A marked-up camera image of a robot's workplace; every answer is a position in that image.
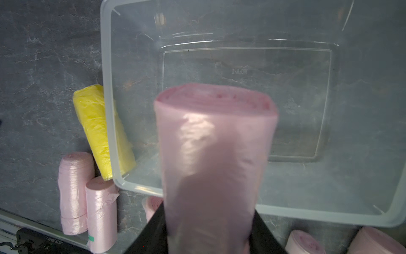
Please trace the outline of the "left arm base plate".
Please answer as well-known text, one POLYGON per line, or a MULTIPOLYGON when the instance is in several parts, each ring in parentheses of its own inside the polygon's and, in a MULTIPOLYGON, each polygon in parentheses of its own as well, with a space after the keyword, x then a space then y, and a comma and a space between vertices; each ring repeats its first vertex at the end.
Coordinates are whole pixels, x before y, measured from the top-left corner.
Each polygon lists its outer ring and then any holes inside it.
POLYGON ((8 247, 10 251, 15 251, 17 254, 91 254, 83 247, 28 228, 19 229, 15 238, 15 243, 1 240, 1 247, 8 247))

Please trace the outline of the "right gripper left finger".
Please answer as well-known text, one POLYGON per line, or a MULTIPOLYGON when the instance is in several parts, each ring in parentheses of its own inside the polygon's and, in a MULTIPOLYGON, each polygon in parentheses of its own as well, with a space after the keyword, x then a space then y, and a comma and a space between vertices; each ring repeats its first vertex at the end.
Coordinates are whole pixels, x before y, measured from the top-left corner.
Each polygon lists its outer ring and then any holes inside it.
POLYGON ((151 220, 125 254, 168 254, 164 204, 161 203, 151 220))

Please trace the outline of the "clear plastic storage box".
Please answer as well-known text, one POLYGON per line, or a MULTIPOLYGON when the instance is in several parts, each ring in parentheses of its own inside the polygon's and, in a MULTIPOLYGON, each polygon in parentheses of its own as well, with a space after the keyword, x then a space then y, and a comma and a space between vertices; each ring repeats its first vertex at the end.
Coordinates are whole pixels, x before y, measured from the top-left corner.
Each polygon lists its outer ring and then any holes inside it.
POLYGON ((259 213, 393 227, 406 218, 405 1, 103 1, 113 179, 161 196, 155 97, 186 83, 270 96, 259 213))

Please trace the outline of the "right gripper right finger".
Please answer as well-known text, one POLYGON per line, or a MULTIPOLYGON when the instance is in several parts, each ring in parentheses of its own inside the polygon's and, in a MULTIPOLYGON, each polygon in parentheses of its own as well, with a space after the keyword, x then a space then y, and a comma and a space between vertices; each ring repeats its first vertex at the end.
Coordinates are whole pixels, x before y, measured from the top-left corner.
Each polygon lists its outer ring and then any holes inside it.
POLYGON ((250 254, 287 254, 257 211, 254 213, 248 245, 250 254))

